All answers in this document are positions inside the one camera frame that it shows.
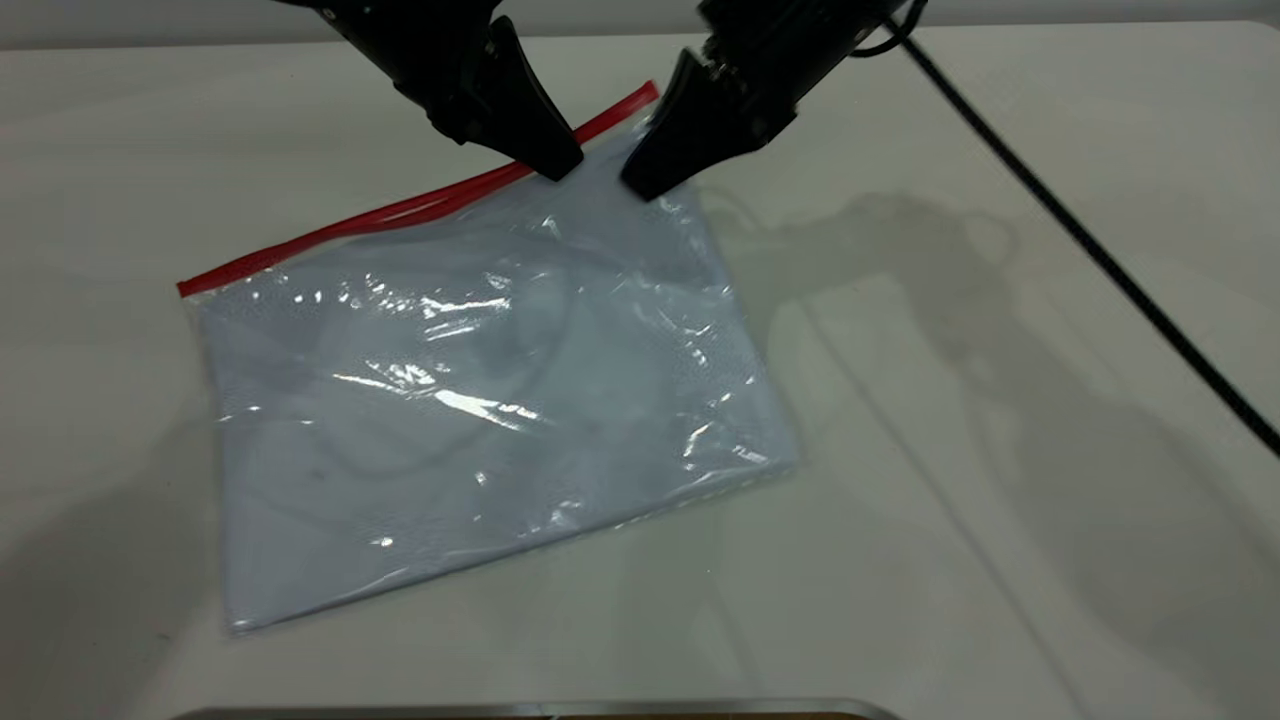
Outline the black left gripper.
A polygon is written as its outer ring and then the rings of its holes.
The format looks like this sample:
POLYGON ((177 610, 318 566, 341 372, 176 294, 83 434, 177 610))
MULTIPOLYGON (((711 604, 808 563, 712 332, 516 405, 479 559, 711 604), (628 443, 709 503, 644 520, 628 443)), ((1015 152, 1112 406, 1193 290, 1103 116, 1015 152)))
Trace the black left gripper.
POLYGON ((498 1, 288 1, 320 15, 457 145, 475 143, 562 181, 584 151, 498 1), (485 46, 492 46, 486 51, 485 46), (476 94, 485 58, 485 97, 476 94))

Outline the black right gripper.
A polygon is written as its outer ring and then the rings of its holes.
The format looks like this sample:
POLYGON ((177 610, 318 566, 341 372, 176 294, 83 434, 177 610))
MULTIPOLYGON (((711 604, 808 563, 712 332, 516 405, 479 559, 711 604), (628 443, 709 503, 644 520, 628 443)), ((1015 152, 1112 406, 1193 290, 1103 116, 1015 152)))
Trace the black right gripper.
POLYGON ((621 172, 653 201, 703 170, 755 152, 799 101, 850 56, 893 1, 703 1, 704 64, 682 50, 646 133, 621 172))

